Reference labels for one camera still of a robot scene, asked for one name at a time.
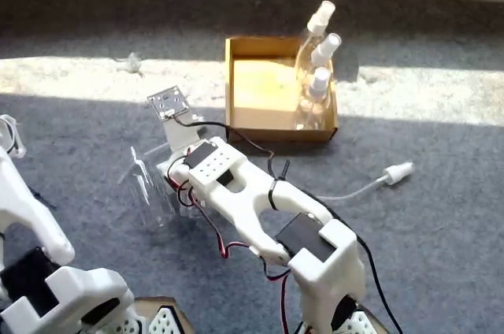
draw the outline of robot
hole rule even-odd
[[[316,196],[285,180],[288,163],[282,175],[276,177],[271,166],[274,153],[270,150],[225,124],[193,121],[190,107],[178,87],[147,99],[163,124],[172,150],[172,156],[158,164],[157,170],[178,192],[182,187],[188,190],[189,200],[207,220],[205,207],[224,216],[243,239],[242,245],[265,264],[288,268],[301,292],[303,321],[296,332],[376,334],[368,317],[371,314],[363,314],[358,309],[358,302],[365,295],[365,271],[358,244],[371,257],[370,250],[348,224]],[[220,137],[200,139],[196,129],[202,125],[234,131],[250,145],[269,153],[269,172],[258,168]],[[412,162],[393,165],[385,169],[377,182],[395,184],[413,171]],[[296,216],[272,238],[259,221],[261,212],[267,209]],[[226,258],[222,251],[224,245],[220,247],[221,255]],[[381,291],[377,276],[375,281]],[[402,332],[384,298],[383,302],[398,331]]]
[[[235,226],[244,246],[265,265],[290,270],[301,292],[302,323],[296,332],[383,332],[376,331],[369,314],[357,309],[365,295],[358,236],[337,214],[287,182],[283,177],[287,167],[276,178],[223,139],[200,139],[196,127],[208,123],[187,123],[192,118],[189,105],[177,87],[149,100],[172,148],[171,157],[157,165],[167,187],[185,185],[191,202],[203,213],[212,207],[222,214]],[[42,244],[12,265],[0,263],[0,298],[10,302],[0,318],[10,331],[147,334],[160,332],[164,325],[173,334],[182,332],[166,309],[160,309],[147,326],[146,318],[135,312],[134,296],[119,273],[69,265],[75,255],[72,244],[47,207],[30,192],[11,159],[25,152],[16,121],[0,116],[0,234],[19,222],[33,230]],[[412,170],[389,171],[389,177],[397,181]],[[258,218],[266,209],[296,216],[272,238]]]
[[[14,222],[21,223],[42,244],[4,266],[5,237],[1,235],[0,299],[9,302],[0,313],[2,322],[12,334],[149,332],[146,318],[135,312],[133,294],[119,273],[68,265],[75,256],[72,244],[48,208],[31,193],[11,159],[25,153],[16,120],[1,115],[0,233]],[[151,329],[172,323],[172,332],[178,333],[173,320],[172,312],[162,308]]]

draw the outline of gray carpet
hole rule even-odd
[[[179,84],[199,113],[222,120],[224,38],[296,34],[319,1],[0,0],[0,112],[23,123],[19,169],[58,206],[75,266],[115,269],[136,295],[175,296],[198,332],[280,331],[280,286],[265,281],[257,259],[240,249],[220,259],[201,219],[178,222],[168,242],[153,244],[116,181],[131,145],[163,140],[142,102],[149,92]],[[278,165],[290,158],[289,179],[330,195],[415,161],[407,182],[340,214],[371,247],[405,332],[501,332],[502,6],[333,1],[332,28],[344,41],[341,129],[327,145],[282,145]],[[131,51],[159,64],[144,79],[118,72],[109,58]],[[263,221],[275,233],[287,219]],[[225,239],[238,239],[217,223]],[[35,242],[20,227],[7,238],[10,261]],[[363,303],[391,328],[369,273]],[[287,306],[293,330],[292,280]]]

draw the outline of red wire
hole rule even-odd
[[[282,279],[282,291],[280,293],[280,312],[282,314],[282,329],[283,334],[289,334],[289,328],[287,325],[287,315],[285,313],[285,285],[287,284],[287,278],[289,274],[285,275]]]
[[[219,231],[219,228],[213,223],[212,219],[208,217],[208,214],[206,214],[205,210],[198,204],[197,199],[192,195],[193,189],[189,190],[189,193],[187,194],[189,196],[189,200],[199,209],[199,211],[202,213],[203,217],[205,218],[206,222],[209,223],[209,225],[213,228],[215,231],[215,234],[217,236],[217,242],[219,245],[219,253],[220,256],[224,259],[228,259],[231,256],[231,247],[237,246],[237,247],[248,247],[245,243],[243,242],[230,242],[226,246],[224,245],[224,240],[222,239],[221,232]]]

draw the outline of metal bracket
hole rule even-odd
[[[200,140],[197,127],[186,128],[173,120],[174,116],[178,116],[186,123],[195,120],[178,86],[158,92],[147,99],[156,112],[157,118],[163,123],[166,139],[173,153]]]

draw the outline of white plastic part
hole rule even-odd
[[[259,221],[262,211],[272,209],[268,193],[273,178],[223,139],[213,137],[211,141],[218,148],[189,171],[196,196],[231,222],[257,256],[286,265],[290,257],[284,247],[264,232]],[[217,179],[227,170],[233,181],[224,186]],[[332,219],[324,206],[287,182],[276,183],[273,200],[278,210],[312,213],[322,223]]]
[[[389,186],[396,184],[406,178],[408,175],[413,174],[415,171],[415,164],[412,162],[404,162],[400,165],[389,166],[384,170],[384,175],[387,177],[385,183]]]
[[[146,318],[139,316],[131,305],[97,334],[147,334]]]
[[[59,265],[70,263],[72,244],[54,220],[51,212],[35,199],[6,151],[0,147],[0,232],[14,222],[30,228],[43,245],[47,256]],[[0,269],[3,269],[3,247],[0,245]]]
[[[317,334],[332,334],[332,316],[342,298],[364,298],[364,265],[358,256],[357,236],[345,224],[330,220],[319,234],[336,248],[332,255],[322,262],[303,248],[288,265],[301,290],[303,322]]]
[[[321,36],[329,24],[332,14],[335,11],[335,6],[330,1],[323,1],[308,21],[306,27],[314,36]]]
[[[336,7],[331,1],[322,1],[315,15],[317,15],[322,23],[329,23],[332,14],[334,13]]]
[[[149,325],[149,334],[180,334],[181,332],[182,328],[169,308],[161,308]]]
[[[134,300],[124,279],[108,269],[64,266],[49,275],[46,284],[58,304],[40,317],[26,297],[13,302],[0,314],[12,334],[94,333],[121,317]],[[81,318],[111,299],[119,299],[119,304],[95,326],[84,327]]]
[[[0,147],[3,147],[11,158],[22,158],[26,148],[17,130],[17,121],[9,115],[0,115]]]
[[[309,95],[315,100],[323,99],[328,93],[331,72],[326,68],[316,68],[309,84]]]
[[[340,45],[341,37],[336,33],[330,33],[328,37],[313,50],[311,54],[313,66],[318,67],[326,65]]]
[[[368,316],[359,310],[354,312],[334,334],[376,334],[376,330]]]

